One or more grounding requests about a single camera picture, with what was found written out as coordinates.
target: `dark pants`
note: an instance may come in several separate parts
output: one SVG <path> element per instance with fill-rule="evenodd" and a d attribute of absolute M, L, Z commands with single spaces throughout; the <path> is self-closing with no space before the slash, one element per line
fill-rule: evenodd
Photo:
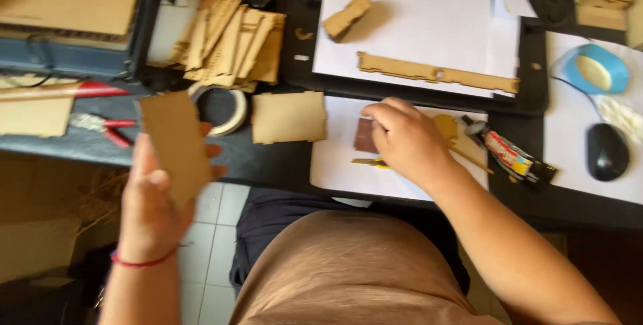
<path fill-rule="evenodd" d="M 451 267 L 462 292 L 465 295 L 469 292 L 470 278 L 458 255 L 455 232 L 439 211 L 379 203 L 360 209 L 327 197 L 252 188 L 237 223 L 237 248 L 230 270 L 230 283 L 236 294 L 259 255 L 279 232 L 303 216 L 324 210 L 367 211 L 386 214 L 408 223 L 433 242 Z"/>

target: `blue container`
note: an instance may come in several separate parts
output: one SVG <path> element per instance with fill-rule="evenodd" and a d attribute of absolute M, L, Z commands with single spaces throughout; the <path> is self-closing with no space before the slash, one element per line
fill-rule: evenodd
<path fill-rule="evenodd" d="M 623 60 L 596 44 L 578 47 L 563 71 L 571 85 L 587 94 L 618 94 L 630 81 Z"/>

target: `red string bracelet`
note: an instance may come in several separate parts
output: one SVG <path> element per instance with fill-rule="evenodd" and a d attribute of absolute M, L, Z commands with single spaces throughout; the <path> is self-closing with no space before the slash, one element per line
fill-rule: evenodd
<path fill-rule="evenodd" d="M 149 261 L 145 263 L 129 263 L 129 262 L 123 262 L 121 261 L 120 258 L 118 258 L 118 249 L 116 249 L 111 256 L 112 262 L 119 264 L 124 267 L 132 267 L 132 268 L 147 268 L 147 267 L 152 267 L 156 266 L 157 264 L 163 263 L 165 260 L 170 258 L 172 255 L 174 255 L 174 252 L 176 252 L 176 247 L 172 249 L 167 255 L 161 257 L 160 259 L 154 260 L 154 261 Z"/>

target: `red-handled pliers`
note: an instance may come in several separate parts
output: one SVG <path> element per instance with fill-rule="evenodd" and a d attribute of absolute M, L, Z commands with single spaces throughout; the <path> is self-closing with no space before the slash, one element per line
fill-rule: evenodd
<path fill-rule="evenodd" d="M 69 116 L 69 124 L 87 130 L 101 132 L 112 143 L 120 148 L 127 148 L 130 145 L 129 140 L 121 136 L 113 128 L 124 128 L 136 126 L 133 119 L 104 119 L 97 115 L 86 113 L 72 113 Z"/>

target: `glue tube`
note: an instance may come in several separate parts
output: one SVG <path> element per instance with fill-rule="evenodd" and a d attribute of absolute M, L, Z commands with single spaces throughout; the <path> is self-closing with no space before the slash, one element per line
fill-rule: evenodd
<path fill-rule="evenodd" d="M 540 162 L 526 154 L 503 136 L 489 129 L 486 122 L 474 121 L 463 115 L 462 121 L 467 125 L 464 133 L 481 148 L 488 150 L 497 163 L 517 179 L 542 189 L 549 184 L 558 170 L 549 164 Z"/>

